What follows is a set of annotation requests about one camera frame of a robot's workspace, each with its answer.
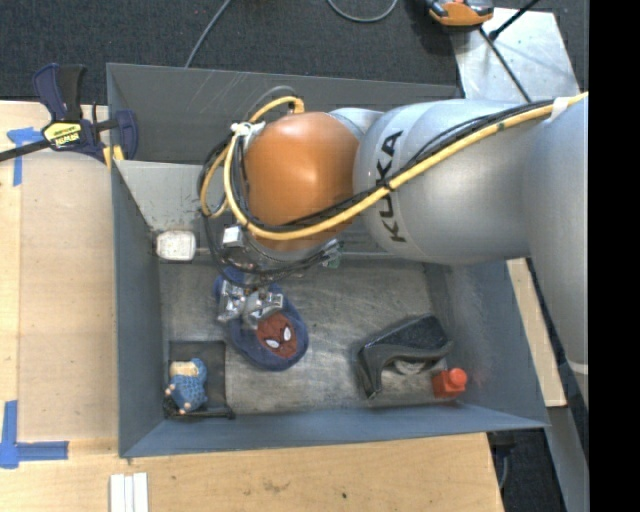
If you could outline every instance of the blue fabric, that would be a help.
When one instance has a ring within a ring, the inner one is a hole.
[[[237,281],[244,281],[241,272],[235,269],[225,269],[229,277]],[[220,302],[220,294],[224,278],[219,276],[213,284],[213,294],[217,302]],[[272,293],[282,293],[277,284],[269,285]],[[309,333],[300,313],[291,301],[284,297],[284,307],[280,313],[291,323],[297,340],[296,352],[293,356],[283,358],[262,346],[258,341],[255,331],[243,326],[241,318],[236,318],[227,323],[231,336],[231,344],[255,366],[272,372],[279,372],[291,368],[296,364],[309,348]]]

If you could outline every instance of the wooden board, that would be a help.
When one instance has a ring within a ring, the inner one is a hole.
[[[484,434],[129,462],[115,451],[115,439],[75,442],[67,462],[0,472],[0,510],[106,512],[109,476],[140,472],[153,512],[504,510]]]
[[[106,108],[100,107],[99,119],[105,115]],[[39,129],[48,122],[48,112],[38,103],[4,102],[0,119],[3,134],[16,128]],[[21,207],[14,204],[3,213],[7,222],[13,220],[6,235],[13,261],[7,271],[16,272],[16,254],[20,258],[20,273],[13,274],[20,276],[19,316],[14,312],[14,320],[7,319],[7,329],[15,332],[19,318],[19,384],[17,394],[15,384],[6,391],[18,398],[18,438],[115,436],[109,171],[97,160],[76,153],[47,149],[22,158],[22,184],[13,187],[8,181],[6,188],[11,190],[4,192],[11,193],[13,202],[21,200]],[[12,169],[13,161],[3,164],[5,174],[12,174]],[[6,282],[14,283],[7,293],[15,294],[17,277]],[[7,307],[15,310],[17,300],[17,295],[7,299]],[[15,344],[6,346],[3,354],[15,352]],[[10,372],[6,375],[3,379],[12,378]]]
[[[507,262],[507,266],[520,308],[527,341],[531,347],[533,363],[536,365],[544,403],[547,407],[565,406],[567,398],[558,373],[558,363],[553,353],[549,332],[542,316],[540,302],[527,261],[525,259],[510,260]]]

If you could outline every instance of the black object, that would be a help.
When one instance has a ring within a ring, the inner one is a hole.
[[[382,369],[396,360],[431,363],[442,359],[452,342],[438,319],[427,314],[410,320],[366,343],[359,351],[356,370],[367,398],[382,391]]]
[[[125,158],[133,158],[138,147],[138,129],[133,111],[119,110],[115,119],[93,123],[82,118],[80,88],[86,68],[81,64],[47,64],[33,76],[33,88],[40,103],[51,115],[51,123],[41,132],[43,140],[0,153],[0,162],[41,149],[74,151],[105,163],[100,132],[118,128]]]
[[[521,9],[518,9],[518,12],[516,12],[513,16],[511,16],[511,18],[509,18],[507,21],[505,21],[497,29],[492,30],[491,32],[489,32],[489,39],[491,39],[491,41],[495,41],[496,39],[498,39],[498,36],[500,34],[502,34],[502,31],[504,29],[506,29],[509,25],[511,25],[514,21],[516,21],[520,16],[522,16],[525,12],[527,12],[529,9],[531,9],[539,1],[540,0],[531,0],[527,5],[525,5]]]

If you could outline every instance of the gray bin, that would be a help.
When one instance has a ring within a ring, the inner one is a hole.
[[[459,96],[451,87],[229,71],[112,64],[107,72],[111,110],[136,113],[136,159],[144,162],[201,163],[230,124],[277,85],[293,87],[308,110],[324,111],[384,111]],[[112,185],[122,457],[548,424],[506,264],[449,267],[390,257],[347,258],[338,269],[318,268],[280,283],[309,328],[303,360],[274,374],[251,367],[229,348],[224,370],[235,419],[165,419],[161,404],[171,344],[225,339],[211,299],[216,270],[206,255],[189,264],[161,263],[153,250],[154,230],[135,200],[139,191],[130,190],[117,168]],[[358,223],[350,229],[357,231]],[[355,351],[390,324],[426,312],[454,339],[447,363],[467,371],[467,391],[454,402],[424,403],[419,378],[411,393],[403,393],[389,373],[383,381],[388,394],[367,401],[356,378]]]

